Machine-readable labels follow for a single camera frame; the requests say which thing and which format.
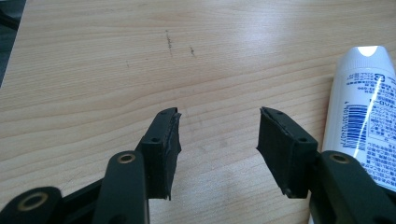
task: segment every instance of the wooden table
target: wooden table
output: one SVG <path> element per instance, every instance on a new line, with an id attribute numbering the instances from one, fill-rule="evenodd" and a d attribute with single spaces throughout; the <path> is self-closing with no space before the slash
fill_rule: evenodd
<path id="1" fill-rule="evenodd" d="M 308 201 L 283 196 L 255 149 L 259 108 L 321 142 L 341 55 L 396 59 L 396 2 L 278 2 L 28 0 L 0 90 L 1 207 L 101 178 L 177 106 L 173 198 L 150 200 L 151 223 L 305 223 Z"/>

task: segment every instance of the screw hole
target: screw hole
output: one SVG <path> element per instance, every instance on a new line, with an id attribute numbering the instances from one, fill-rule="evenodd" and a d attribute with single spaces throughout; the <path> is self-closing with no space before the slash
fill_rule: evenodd
<path id="1" fill-rule="evenodd" d="M 134 154 L 123 154 L 120 155 L 118 158 L 119 163 L 129 163 L 131 161 L 134 161 L 136 156 Z"/>
<path id="2" fill-rule="evenodd" d="M 123 224 L 126 223 L 126 216 L 123 214 L 115 215 L 112 217 L 109 221 L 108 224 Z"/>
<path id="3" fill-rule="evenodd" d="M 341 154 L 332 154 L 330 155 L 330 159 L 343 164 L 349 163 L 349 159 Z"/>
<path id="4" fill-rule="evenodd" d="M 378 223 L 378 224 L 392 224 L 393 223 L 391 220 L 389 220 L 386 217 L 374 217 L 373 221 L 374 221 L 374 223 Z"/>
<path id="5" fill-rule="evenodd" d="M 33 210 L 43 204 L 48 197 L 49 195 L 45 192 L 33 193 L 20 201 L 18 204 L 18 210 L 22 212 Z"/>

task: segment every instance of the white tube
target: white tube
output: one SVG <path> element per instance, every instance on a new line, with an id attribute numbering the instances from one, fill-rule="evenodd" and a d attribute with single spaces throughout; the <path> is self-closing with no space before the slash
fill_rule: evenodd
<path id="1" fill-rule="evenodd" d="M 338 62 L 322 147 L 322 151 L 353 156 L 377 185 L 393 191 L 395 102 L 396 76 L 387 50 L 381 46 L 351 49 Z"/>

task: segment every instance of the scratch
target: scratch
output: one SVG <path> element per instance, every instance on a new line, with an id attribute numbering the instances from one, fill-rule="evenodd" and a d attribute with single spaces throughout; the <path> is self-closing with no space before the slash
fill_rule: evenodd
<path id="1" fill-rule="evenodd" d="M 168 32 L 168 30 L 166 30 L 165 32 L 166 32 L 166 39 L 168 40 L 169 53 L 170 53 L 171 56 L 173 57 L 173 54 L 172 54 L 172 40 L 171 40 L 171 38 L 169 37 L 169 32 Z"/>
<path id="2" fill-rule="evenodd" d="M 78 175 L 80 175 L 82 173 L 82 171 L 80 171 L 78 174 L 74 175 L 72 178 L 69 179 L 69 181 L 66 182 L 66 184 L 61 188 L 61 191 L 64 190 L 66 188 L 67 185 L 70 184 L 70 182 L 76 178 Z"/>
<path id="3" fill-rule="evenodd" d="M 192 48 L 192 46 L 190 46 L 190 51 L 191 51 L 192 56 L 193 56 L 194 58 L 196 58 L 196 57 L 195 57 L 195 54 L 194 54 L 194 49 Z"/>

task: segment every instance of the dark mark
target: dark mark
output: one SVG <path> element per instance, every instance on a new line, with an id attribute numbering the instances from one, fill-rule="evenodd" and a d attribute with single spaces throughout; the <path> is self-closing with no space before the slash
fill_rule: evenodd
<path id="1" fill-rule="evenodd" d="M 191 50 L 192 56 L 195 58 L 194 49 L 192 48 L 192 46 L 190 46 L 190 50 Z"/>
<path id="2" fill-rule="evenodd" d="M 172 40 L 171 38 L 169 38 L 169 33 L 168 30 L 165 31 L 166 32 L 166 39 L 168 40 L 168 48 L 169 48 L 169 53 L 172 55 Z"/>

